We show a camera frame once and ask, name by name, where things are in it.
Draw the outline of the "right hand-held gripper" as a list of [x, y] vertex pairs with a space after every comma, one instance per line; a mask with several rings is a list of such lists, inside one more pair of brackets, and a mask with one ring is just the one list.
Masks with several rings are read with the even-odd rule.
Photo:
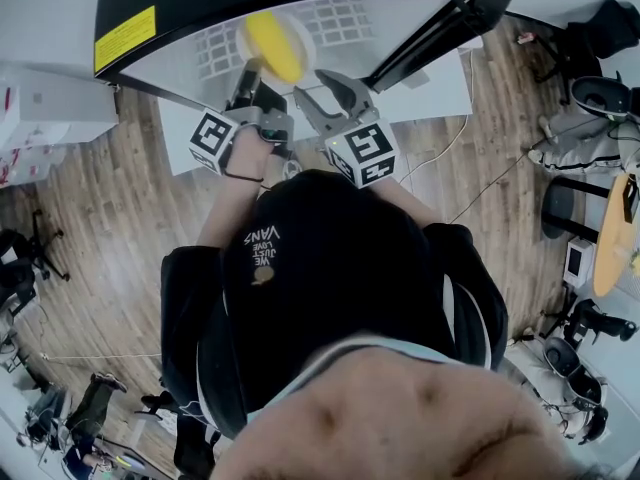
[[293, 89], [296, 106], [319, 132], [329, 163], [358, 189], [391, 177], [399, 146], [368, 87], [360, 79], [331, 70], [317, 69], [315, 75], [348, 114], [330, 114], [306, 90]]

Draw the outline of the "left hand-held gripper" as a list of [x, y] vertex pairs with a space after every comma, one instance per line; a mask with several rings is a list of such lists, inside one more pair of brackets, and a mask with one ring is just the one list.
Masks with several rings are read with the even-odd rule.
[[262, 81], [262, 62], [246, 62], [224, 112], [205, 109], [189, 140], [193, 158], [216, 174], [223, 174], [238, 132], [254, 128], [274, 145], [293, 137], [294, 120], [286, 112], [286, 99]]

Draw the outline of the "yellow banana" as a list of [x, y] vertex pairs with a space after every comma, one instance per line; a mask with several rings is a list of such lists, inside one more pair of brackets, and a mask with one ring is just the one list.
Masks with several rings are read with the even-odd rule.
[[303, 77], [302, 61], [276, 15], [271, 11], [250, 14], [246, 18], [246, 30], [259, 57], [277, 78], [296, 84]]

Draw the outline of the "white plate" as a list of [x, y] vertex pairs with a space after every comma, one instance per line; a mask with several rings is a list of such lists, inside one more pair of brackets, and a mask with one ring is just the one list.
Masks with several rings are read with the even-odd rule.
[[244, 62], [249, 60], [260, 60], [262, 62], [262, 79], [270, 86], [278, 88], [280, 86], [294, 86], [300, 85], [311, 74], [314, 69], [314, 65], [317, 58], [316, 46], [311, 37], [310, 32], [305, 28], [300, 20], [291, 15], [290, 13], [278, 11], [278, 10], [265, 10], [271, 11], [278, 17], [281, 23], [285, 26], [287, 34], [290, 40], [294, 44], [296, 53], [299, 55], [303, 64], [304, 74], [303, 77], [296, 84], [288, 84], [282, 82], [277, 78], [271, 70], [266, 66], [264, 61], [259, 57], [257, 48], [250, 41], [248, 32], [246, 30], [246, 17], [243, 17], [236, 29], [236, 44], [239, 55]]

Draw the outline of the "person's right forearm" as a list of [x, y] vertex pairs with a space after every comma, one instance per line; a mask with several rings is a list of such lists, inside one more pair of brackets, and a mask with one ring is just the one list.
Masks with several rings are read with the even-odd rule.
[[403, 210], [420, 228], [441, 221], [438, 212], [421, 202], [394, 178], [384, 178], [370, 185], [369, 189], [379, 198]]

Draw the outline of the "black wrist band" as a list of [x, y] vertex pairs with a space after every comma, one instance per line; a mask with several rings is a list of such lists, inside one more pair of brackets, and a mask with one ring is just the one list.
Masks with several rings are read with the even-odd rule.
[[263, 181], [264, 181], [264, 178], [256, 178], [256, 177], [250, 177], [250, 176], [245, 176], [245, 175], [234, 174], [234, 173], [231, 173], [230, 171], [228, 171], [227, 169], [224, 170], [224, 176], [228, 177], [228, 178], [231, 178], [231, 179], [236, 179], [236, 180], [242, 180], [242, 181], [256, 183], [258, 185], [261, 185], [263, 183]]

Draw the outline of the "person's black printed shirt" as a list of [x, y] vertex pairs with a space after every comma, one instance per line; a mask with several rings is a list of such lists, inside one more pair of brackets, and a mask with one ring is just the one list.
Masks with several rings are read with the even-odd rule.
[[262, 195], [222, 256], [243, 402], [273, 400], [319, 349], [355, 334], [452, 355], [443, 270], [402, 210], [308, 171]]

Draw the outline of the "long white box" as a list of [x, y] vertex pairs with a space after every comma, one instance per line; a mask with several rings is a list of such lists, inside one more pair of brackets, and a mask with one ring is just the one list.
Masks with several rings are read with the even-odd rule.
[[107, 85], [0, 65], [0, 151], [90, 142], [118, 122]]

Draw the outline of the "pile of clear plastic packs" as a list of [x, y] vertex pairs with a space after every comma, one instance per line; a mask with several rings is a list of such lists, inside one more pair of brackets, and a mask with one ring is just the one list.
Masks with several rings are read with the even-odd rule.
[[65, 158], [66, 146], [46, 135], [0, 135], [0, 189], [46, 179]]

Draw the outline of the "black round stool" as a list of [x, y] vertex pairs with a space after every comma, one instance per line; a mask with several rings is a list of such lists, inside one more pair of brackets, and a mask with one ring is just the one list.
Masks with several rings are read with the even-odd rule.
[[563, 176], [553, 178], [542, 202], [540, 213], [542, 233], [549, 239], [558, 239], [567, 232], [579, 239], [596, 244], [599, 232], [572, 219], [575, 192], [607, 199], [610, 190]]

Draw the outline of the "gray shell chair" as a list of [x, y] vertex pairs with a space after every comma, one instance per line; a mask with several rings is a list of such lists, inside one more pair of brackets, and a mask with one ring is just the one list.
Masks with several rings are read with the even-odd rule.
[[602, 406], [604, 384], [582, 363], [574, 348], [564, 339], [550, 337], [544, 342], [544, 358], [563, 381], [563, 397], [582, 411]]
[[629, 88], [620, 78], [581, 77], [572, 84], [571, 97], [592, 115], [640, 124], [640, 87]]

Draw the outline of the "black office chair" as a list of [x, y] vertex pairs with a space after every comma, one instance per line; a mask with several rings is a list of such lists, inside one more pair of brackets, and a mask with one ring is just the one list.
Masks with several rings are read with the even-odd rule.
[[47, 240], [43, 240], [39, 229], [41, 209], [32, 212], [32, 235], [27, 238], [15, 229], [0, 230], [0, 314], [7, 312], [16, 317], [36, 299], [36, 272], [44, 280], [54, 273], [65, 282], [70, 281], [68, 272], [62, 273], [48, 257], [47, 250], [55, 239], [65, 233], [57, 229]]
[[601, 60], [640, 45], [640, 13], [629, 3], [604, 0], [586, 22], [569, 22], [549, 40], [533, 33], [532, 43], [540, 44], [554, 60], [554, 67], [541, 76], [532, 69], [534, 80], [542, 84], [558, 75], [562, 81], [562, 106], [570, 104], [570, 83], [581, 77], [602, 77]]

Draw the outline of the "small white device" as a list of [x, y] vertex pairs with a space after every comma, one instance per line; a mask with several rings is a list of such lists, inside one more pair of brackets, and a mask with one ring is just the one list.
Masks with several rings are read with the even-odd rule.
[[595, 255], [595, 245], [574, 237], [567, 243], [563, 280], [574, 288], [580, 288], [590, 278]]

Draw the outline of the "round wooden table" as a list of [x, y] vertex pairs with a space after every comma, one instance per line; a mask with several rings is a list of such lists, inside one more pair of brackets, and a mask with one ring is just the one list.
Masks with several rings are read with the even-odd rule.
[[635, 214], [625, 208], [633, 192], [635, 177], [619, 175], [609, 191], [607, 207], [596, 244], [593, 266], [593, 291], [598, 297], [607, 295], [627, 269], [634, 251], [637, 224]]

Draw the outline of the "person's chin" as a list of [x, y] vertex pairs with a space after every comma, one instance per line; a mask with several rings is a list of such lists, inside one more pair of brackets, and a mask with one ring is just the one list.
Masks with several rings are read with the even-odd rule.
[[568, 480], [576, 469], [503, 376], [363, 348], [264, 409], [211, 480]]

